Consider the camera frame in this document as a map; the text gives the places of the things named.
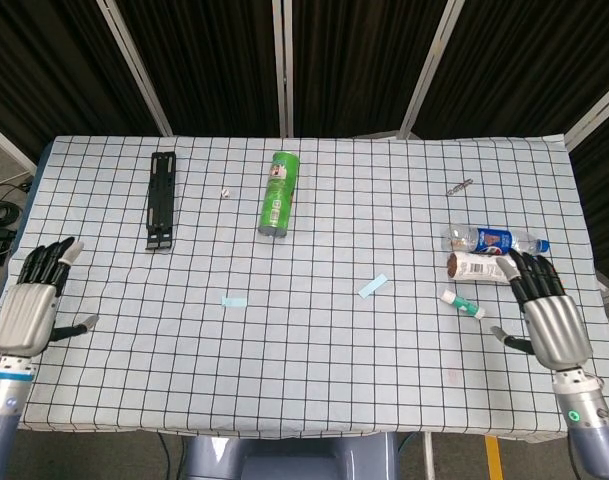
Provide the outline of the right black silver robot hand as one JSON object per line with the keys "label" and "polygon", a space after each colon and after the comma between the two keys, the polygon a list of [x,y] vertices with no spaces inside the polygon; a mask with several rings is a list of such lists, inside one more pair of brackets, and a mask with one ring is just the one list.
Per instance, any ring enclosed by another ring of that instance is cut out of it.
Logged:
{"label": "right black silver robot hand", "polygon": [[529,337],[517,338],[498,326],[491,328],[493,335],[552,371],[583,366],[593,355],[585,323],[553,264],[541,255],[515,250],[496,263],[510,284]]}

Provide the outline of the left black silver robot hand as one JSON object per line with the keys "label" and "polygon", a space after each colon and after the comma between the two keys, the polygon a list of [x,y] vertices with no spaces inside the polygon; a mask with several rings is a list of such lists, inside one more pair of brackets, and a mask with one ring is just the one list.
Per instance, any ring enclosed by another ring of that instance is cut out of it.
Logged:
{"label": "left black silver robot hand", "polygon": [[0,310],[0,358],[33,358],[53,342],[92,330],[99,316],[67,327],[55,325],[55,315],[68,275],[84,244],[73,237],[40,245],[23,262]]}

